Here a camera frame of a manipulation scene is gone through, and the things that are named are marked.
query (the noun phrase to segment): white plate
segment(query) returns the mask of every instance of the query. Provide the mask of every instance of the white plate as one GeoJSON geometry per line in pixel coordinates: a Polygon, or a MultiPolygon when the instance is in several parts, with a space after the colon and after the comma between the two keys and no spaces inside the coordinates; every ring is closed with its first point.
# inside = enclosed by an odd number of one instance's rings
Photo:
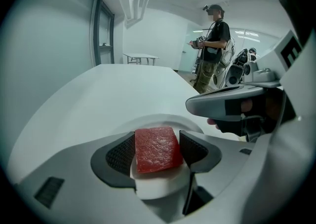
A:
{"type": "MultiPolygon", "coordinates": [[[[135,131],[138,128],[161,126],[172,127],[178,141],[180,130],[203,133],[199,126],[182,116],[173,114],[153,114],[124,123],[119,128],[115,129],[112,134],[135,131]]],[[[187,185],[190,179],[190,170],[184,161],[179,167],[139,174],[136,167],[136,158],[134,157],[131,165],[130,177],[135,179],[136,194],[139,198],[157,199],[168,196],[187,185]]]]}

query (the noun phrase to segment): table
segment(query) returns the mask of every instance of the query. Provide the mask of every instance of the table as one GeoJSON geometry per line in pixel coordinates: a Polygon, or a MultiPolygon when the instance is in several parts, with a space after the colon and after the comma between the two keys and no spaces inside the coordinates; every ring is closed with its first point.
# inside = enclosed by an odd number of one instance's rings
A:
{"type": "Polygon", "coordinates": [[[151,56],[151,55],[147,55],[147,54],[140,54],[140,53],[123,53],[123,55],[127,56],[127,64],[130,64],[131,62],[128,60],[128,58],[135,58],[136,59],[136,64],[141,64],[142,58],[146,58],[147,59],[147,65],[149,65],[149,58],[153,60],[153,65],[155,65],[155,61],[157,58],[159,58],[158,56],[151,56]]]}
{"type": "Polygon", "coordinates": [[[237,140],[187,111],[185,101],[197,94],[167,67],[98,65],[63,86],[36,111],[13,147],[8,177],[18,183],[60,150],[111,135],[120,125],[151,114],[180,115],[207,135],[237,140]]]}

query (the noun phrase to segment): black mesh pad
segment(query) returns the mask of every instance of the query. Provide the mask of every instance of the black mesh pad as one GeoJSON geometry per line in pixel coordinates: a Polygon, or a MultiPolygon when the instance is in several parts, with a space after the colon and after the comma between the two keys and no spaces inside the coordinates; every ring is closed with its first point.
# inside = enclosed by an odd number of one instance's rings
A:
{"type": "Polygon", "coordinates": [[[111,187],[136,188],[129,177],[130,166],[135,155],[135,133],[99,148],[91,158],[93,173],[111,187]]]}
{"type": "Polygon", "coordinates": [[[180,131],[180,151],[193,173],[209,172],[222,159],[220,149],[185,131],[180,131]]]}

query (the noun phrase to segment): backpack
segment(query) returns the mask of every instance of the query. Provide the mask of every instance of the backpack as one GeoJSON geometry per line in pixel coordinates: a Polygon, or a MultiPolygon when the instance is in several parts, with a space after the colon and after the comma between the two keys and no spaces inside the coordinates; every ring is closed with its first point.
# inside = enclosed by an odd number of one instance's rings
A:
{"type": "Polygon", "coordinates": [[[227,67],[235,54],[235,39],[231,39],[227,42],[226,47],[222,49],[222,57],[220,63],[227,67]]]}

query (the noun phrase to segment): floor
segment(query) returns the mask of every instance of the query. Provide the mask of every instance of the floor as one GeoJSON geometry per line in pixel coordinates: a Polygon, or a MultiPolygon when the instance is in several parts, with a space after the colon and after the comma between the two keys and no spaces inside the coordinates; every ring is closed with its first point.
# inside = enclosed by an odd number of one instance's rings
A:
{"type": "MultiPolygon", "coordinates": [[[[179,76],[182,77],[186,82],[188,82],[191,86],[194,85],[195,81],[191,81],[191,82],[190,82],[190,80],[195,79],[195,78],[197,77],[196,74],[190,74],[190,73],[188,73],[188,72],[178,72],[178,74],[179,74],[179,76]]],[[[212,91],[212,90],[213,90],[213,89],[211,89],[211,87],[209,86],[206,91],[209,92],[209,91],[212,91]]]]}

